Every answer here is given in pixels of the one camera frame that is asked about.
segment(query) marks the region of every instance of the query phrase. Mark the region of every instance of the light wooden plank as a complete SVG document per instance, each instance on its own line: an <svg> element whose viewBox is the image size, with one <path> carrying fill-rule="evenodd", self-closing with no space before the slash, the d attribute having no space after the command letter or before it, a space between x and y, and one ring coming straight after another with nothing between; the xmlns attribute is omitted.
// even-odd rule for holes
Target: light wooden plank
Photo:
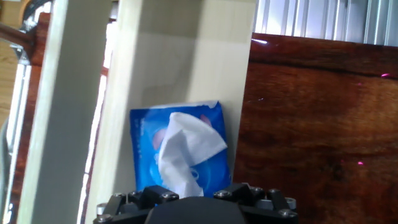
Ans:
<svg viewBox="0 0 398 224"><path fill-rule="evenodd" d="M233 167L256 0L121 0L86 223L135 189L129 110L220 100Z"/></svg>
<svg viewBox="0 0 398 224"><path fill-rule="evenodd" d="M110 7L55 2L18 223L76 223Z"/></svg>

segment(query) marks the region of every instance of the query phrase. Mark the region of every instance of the bolt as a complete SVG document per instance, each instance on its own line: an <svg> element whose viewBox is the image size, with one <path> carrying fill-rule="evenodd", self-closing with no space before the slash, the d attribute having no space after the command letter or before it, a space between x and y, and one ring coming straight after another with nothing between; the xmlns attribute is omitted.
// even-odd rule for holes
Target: bolt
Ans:
<svg viewBox="0 0 398 224"><path fill-rule="evenodd" d="M104 215L100 215L97 219L99 223L106 223L108 221L112 220L112 215L110 214L104 214Z"/></svg>
<svg viewBox="0 0 398 224"><path fill-rule="evenodd" d="M125 196L125 194L122 194L122 193L116 193L116 194L114 194L113 196L115 196L115 197L123 197L123 196Z"/></svg>
<svg viewBox="0 0 398 224"><path fill-rule="evenodd" d="M178 199L179 196L177 194L175 194L175 193L172 193L172 192L166 192L166 193L162 194L162 198L167 199L167 200L170 200L170 199L174 199L175 200L175 199Z"/></svg>
<svg viewBox="0 0 398 224"><path fill-rule="evenodd" d="M292 212L290 209L281 209L279 210L279 214L282 215L282 217L287 218L293 218L297 215L297 213Z"/></svg>
<svg viewBox="0 0 398 224"><path fill-rule="evenodd" d="M220 190L220 191L217 191L216 193L214 193L214 197L218 197L218 198L225 198L225 197L229 197L229 196L231 196L232 194L231 194L231 192L229 192L229 191L226 191L226 190Z"/></svg>
<svg viewBox="0 0 398 224"><path fill-rule="evenodd" d="M261 188L261 187L253 187L252 189L253 189L254 191L256 191L256 192L262 191L262 188Z"/></svg>
<svg viewBox="0 0 398 224"><path fill-rule="evenodd" d="M133 191L133 192L129 193L129 195L137 195L137 194L138 194L138 191Z"/></svg>
<svg viewBox="0 0 398 224"><path fill-rule="evenodd" d="M102 215L104 213L107 203L97 204L97 215Z"/></svg>
<svg viewBox="0 0 398 224"><path fill-rule="evenodd" d="M276 193L276 192L278 192L279 190L278 189L270 189L268 192L270 192L270 193Z"/></svg>

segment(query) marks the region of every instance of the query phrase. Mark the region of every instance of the reddish-brown wood surface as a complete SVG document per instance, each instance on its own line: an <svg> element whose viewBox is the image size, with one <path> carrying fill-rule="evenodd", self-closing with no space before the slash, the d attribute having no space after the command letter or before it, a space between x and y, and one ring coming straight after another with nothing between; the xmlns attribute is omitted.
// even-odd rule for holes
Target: reddish-brown wood surface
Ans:
<svg viewBox="0 0 398 224"><path fill-rule="evenodd" d="M253 39L234 181L296 198L300 223L398 223L398 49Z"/></svg>
<svg viewBox="0 0 398 224"><path fill-rule="evenodd" d="M22 184L24 181L25 167L29 150L30 134L32 132L32 124L35 113L37 93L39 90L40 74L42 73L43 55L45 50L45 42L47 40L47 32L50 24L50 14L41 13L37 30L35 33L35 46L32 54L32 71L29 79L29 89L27 93L24 121L21 129L21 140L18 148L16 169L14 180L12 182L12 191L10 202L13 204L11 223L16 223L19 201L21 199Z"/></svg>

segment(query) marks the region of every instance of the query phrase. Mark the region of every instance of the corrugated metal wall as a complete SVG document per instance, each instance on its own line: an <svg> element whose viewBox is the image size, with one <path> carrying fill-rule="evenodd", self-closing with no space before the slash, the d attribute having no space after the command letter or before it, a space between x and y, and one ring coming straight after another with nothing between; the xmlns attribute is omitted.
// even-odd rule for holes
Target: corrugated metal wall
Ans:
<svg viewBox="0 0 398 224"><path fill-rule="evenodd" d="M258 0L254 32L398 46L398 0Z"/></svg>

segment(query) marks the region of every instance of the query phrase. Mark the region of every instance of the blue tissue pack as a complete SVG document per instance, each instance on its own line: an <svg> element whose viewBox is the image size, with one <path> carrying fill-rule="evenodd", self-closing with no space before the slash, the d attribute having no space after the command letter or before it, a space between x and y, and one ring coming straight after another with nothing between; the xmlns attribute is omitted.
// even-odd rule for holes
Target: blue tissue pack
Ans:
<svg viewBox="0 0 398 224"><path fill-rule="evenodd" d="M223 112L218 101L131 110L131 139L137 190L151 185L166 187L160 178L157 162L160 145L173 112L186 113L201 119L218 131L226 141ZM212 197L214 192L229 186L231 176L226 149L207 161L192 166L191 172L206 197Z"/></svg>

